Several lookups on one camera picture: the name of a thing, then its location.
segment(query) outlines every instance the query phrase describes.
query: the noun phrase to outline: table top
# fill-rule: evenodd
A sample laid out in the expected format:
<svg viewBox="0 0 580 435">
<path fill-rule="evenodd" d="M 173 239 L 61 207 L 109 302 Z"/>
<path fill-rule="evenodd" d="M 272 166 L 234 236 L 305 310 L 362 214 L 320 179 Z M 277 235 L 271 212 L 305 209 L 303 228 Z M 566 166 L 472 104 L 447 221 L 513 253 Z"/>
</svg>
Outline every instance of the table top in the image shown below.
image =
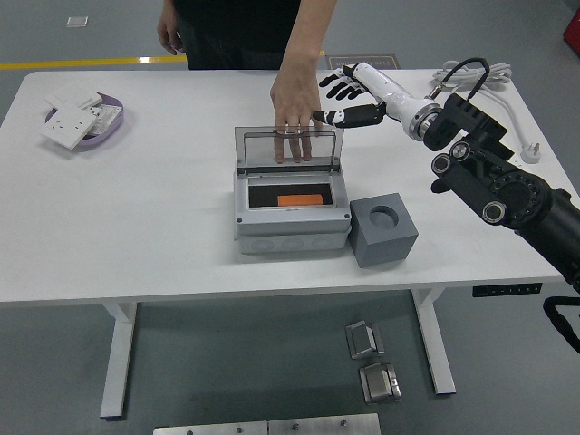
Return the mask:
<svg viewBox="0 0 580 435">
<path fill-rule="evenodd" d="M 415 96 L 434 71 L 388 71 Z M 435 153 L 398 122 L 347 130 L 342 167 L 350 200 L 398 192 L 419 231 L 405 260 L 359 268 L 350 246 L 242 255 L 234 241 L 234 128 L 274 122 L 274 72 L 34 72 L 0 129 L 0 303 L 89 304 L 218 295 L 291 295 L 561 281 L 527 243 L 484 224 L 454 194 L 430 193 Z M 38 131 L 44 96 L 71 82 L 125 107 L 100 146 L 67 150 Z M 514 107 L 542 159 L 512 162 L 578 196 L 513 84 Z M 442 104 L 447 94 L 437 101 Z M 354 103 L 371 101 L 363 96 Z M 508 113 L 472 102 L 510 132 Z M 335 110 L 352 101 L 327 101 Z"/>
</svg>

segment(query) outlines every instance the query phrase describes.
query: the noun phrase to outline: human hand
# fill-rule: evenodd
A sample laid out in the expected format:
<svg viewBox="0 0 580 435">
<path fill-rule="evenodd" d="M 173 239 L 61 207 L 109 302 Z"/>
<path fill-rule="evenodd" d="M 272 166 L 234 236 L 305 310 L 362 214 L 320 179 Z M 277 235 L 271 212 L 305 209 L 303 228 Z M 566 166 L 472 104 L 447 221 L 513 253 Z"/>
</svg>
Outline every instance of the human hand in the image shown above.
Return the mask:
<svg viewBox="0 0 580 435">
<path fill-rule="evenodd" d="M 274 104 L 275 125 L 284 128 L 279 131 L 281 135 L 274 138 L 275 161 L 284 162 L 284 133 L 289 135 L 294 162 L 310 160 L 312 144 L 307 129 L 313 112 L 321 110 L 315 65 L 285 58 L 270 90 L 270 97 Z M 314 126 L 320 127 L 322 123 L 314 121 Z"/>
<path fill-rule="evenodd" d="M 163 2 L 163 10 L 157 24 L 157 35 L 161 46 L 169 52 L 176 55 L 178 52 L 184 53 L 185 48 L 179 37 L 178 17 L 171 0 Z"/>
<path fill-rule="evenodd" d="M 294 163 L 302 160 L 308 161 L 312 158 L 312 143 L 310 142 L 310 132 L 297 132 L 296 128 L 289 128 L 288 133 L 278 133 L 274 137 L 274 160 L 276 163 L 284 163 L 284 141 L 287 139 L 290 145 L 290 153 Z"/>
</svg>

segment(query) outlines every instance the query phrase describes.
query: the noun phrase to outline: transparent hinged cover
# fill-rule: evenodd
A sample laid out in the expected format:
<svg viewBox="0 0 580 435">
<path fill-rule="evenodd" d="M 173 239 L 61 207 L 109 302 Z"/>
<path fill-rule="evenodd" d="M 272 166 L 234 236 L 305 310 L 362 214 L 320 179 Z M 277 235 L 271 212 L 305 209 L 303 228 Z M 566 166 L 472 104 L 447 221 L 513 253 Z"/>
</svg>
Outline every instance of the transparent hinged cover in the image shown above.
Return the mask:
<svg viewBox="0 0 580 435">
<path fill-rule="evenodd" d="M 237 173 L 340 170 L 342 146 L 335 127 L 236 127 Z"/>
</svg>

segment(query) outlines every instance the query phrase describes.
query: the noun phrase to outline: gray cube block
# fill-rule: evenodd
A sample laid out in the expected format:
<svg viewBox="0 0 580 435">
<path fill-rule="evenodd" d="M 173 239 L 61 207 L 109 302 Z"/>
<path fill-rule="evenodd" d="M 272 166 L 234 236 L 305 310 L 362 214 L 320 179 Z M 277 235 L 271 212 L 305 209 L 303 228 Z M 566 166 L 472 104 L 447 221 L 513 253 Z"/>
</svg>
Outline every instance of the gray cube block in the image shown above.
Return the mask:
<svg viewBox="0 0 580 435">
<path fill-rule="evenodd" d="M 398 193 L 351 201 L 348 238 L 359 267 L 402 260 L 419 233 Z"/>
</svg>

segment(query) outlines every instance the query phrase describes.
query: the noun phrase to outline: orange block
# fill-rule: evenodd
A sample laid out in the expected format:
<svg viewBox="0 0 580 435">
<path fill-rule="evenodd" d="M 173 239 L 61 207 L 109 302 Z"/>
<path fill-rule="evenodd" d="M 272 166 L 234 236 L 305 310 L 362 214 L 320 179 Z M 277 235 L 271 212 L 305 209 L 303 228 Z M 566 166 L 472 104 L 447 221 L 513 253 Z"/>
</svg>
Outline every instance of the orange block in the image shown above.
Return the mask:
<svg viewBox="0 0 580 435">
<path fill-rule="evenodd" d="M 323 196 L 320 193 L 314 193 L 312 195 L 279 195 L 278 196 L 278 206 L 279 207 L 292 207 L 292 206 L 322 206 Z"/>
</svg>

